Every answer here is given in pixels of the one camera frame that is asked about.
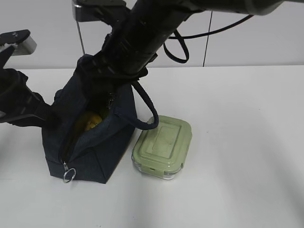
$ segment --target black strap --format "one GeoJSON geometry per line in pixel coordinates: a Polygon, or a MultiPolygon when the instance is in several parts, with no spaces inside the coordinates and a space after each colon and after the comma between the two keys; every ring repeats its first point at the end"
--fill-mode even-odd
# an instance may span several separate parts
{"type": "Polygon", "coordinates": [[[157,111],[156,111],[156,109],[153,105],[153,102],[151,101],[150,97],[148,96],[146,91],[143,89],[143,87],[139,84],[139,82],[137,82],[137,81],[132,82],[132,86],[138,92],[138,94],[141,96],[143,101],[147,104],[147,106],[149,107],[149,109],[153,113],[154,122],[151,123],[151,124],[145,123],[145,122],[137,119],[133,114],[129,113],[128,111],[126,111],[126,110],[124,110],[120,107],[115,108],[114,114],[121,117],[122,119],[127,121],[132,126],[138,128],[138,129],[141,129],[141,130],[146,131],[146,130],[151,130],[151,129],[157,128],[160,120],[159,120],[159,116],[157,114],[157,111]]]}
{"type": "Polygon", "coordinates": [[[185,43],[185,39],[179,34],[179,32],[177,30],[174,31],[174,35],[175,37],[177,38],[177,40],[179,41],[184,53],[185,53],[185,56],[186,56],[186,59],[181,59],[181,58],[178,58],[176,57],[175,55],[173,55],[166,47],[166,44],[163,44],[163,49],[165,50],[165,53],[166,55],[172,59],[173,61],[175,62],[178,62],[178,63],[187,63],[189,58],[190,58],[190,55],[189,55],[189,50],[188,50],[188,47],[185,43]]]}

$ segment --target green lid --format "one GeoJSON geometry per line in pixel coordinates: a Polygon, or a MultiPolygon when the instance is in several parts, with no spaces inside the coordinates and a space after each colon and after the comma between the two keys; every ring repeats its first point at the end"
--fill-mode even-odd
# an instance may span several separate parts
{"type": "Polygon", "coordinates": [[[191,126],[179,119],[160,116],[154,130],[143,131],[133,149],[133,162],[157,177],[176,174],[183,167],[192,139],[191,126]]]}

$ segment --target white table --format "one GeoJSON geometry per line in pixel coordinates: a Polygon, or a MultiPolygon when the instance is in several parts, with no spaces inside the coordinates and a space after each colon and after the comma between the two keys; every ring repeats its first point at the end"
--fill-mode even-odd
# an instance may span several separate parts
{"type": "MultiPolygon", "coordinates": [[[[23,72],[51,103],[73,70],[23,72]]],[[[140,174],[137,131],[106,185],[63,184],[48,173],[38,128],[2,124],[1,228],[304,226],[304,66],[154,68],[141,83],[159,114],[192,125],[182,173],[140,174]]]]}

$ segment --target black robotic arm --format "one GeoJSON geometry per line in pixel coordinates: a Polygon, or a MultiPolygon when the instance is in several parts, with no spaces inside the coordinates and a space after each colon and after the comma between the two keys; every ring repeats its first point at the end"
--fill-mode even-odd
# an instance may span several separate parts
{"type": "MultiPolygon", "coordinates": [[[[265,15],[283,0],[138,0],[132,10],[123,0],[72,0],[79,22],[101,20],[112,26],[103,48],[90,61],[78,64],[85,95],[98,93],[99,86],[115,87],[147,75],[146,65],[178,26],[194,13],[206,10],[265,15]]],[[[27,77],[3,69],[13,54],[31,54],[35,43],[29,31],[0,35],[0,123],[18,126],[56,126],[58,122],[42,97],[27,86],[27,77]]]]}

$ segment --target bag handle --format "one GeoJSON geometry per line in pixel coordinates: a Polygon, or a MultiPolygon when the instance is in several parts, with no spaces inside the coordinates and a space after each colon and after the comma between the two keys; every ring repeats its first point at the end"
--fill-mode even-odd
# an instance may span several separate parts
{"type": "Polygon", "coordinates": [[[141,98],[143,99],[143,101],[146,103],[146,105],[149,107],[149,109],[151,110],[151,112],[153,113],[153,117],[154,117],[154,122],[153,123],[145,123],[139,119],[137,119],[133,114],[131,114],[130,112],[122,109],[121,107],[116,107],[114,114],[121,117],[122,119],[124,119],[126,122],[128,122],[129,124],[133,125],[134,127],[147,131],[147,130],[152,130],[157,128],[160,119],[159,116],[157,114],[157,111],[153,105],[153,102],[151,101],[149,95],[146,93],[146,91],[144,90],[144,88],[141,86],[141,84],[139,84],[139,82],[132,82],[132,86],[134,87],[134,89],[138,92],[138,94],[141,96],[141,98]]]}

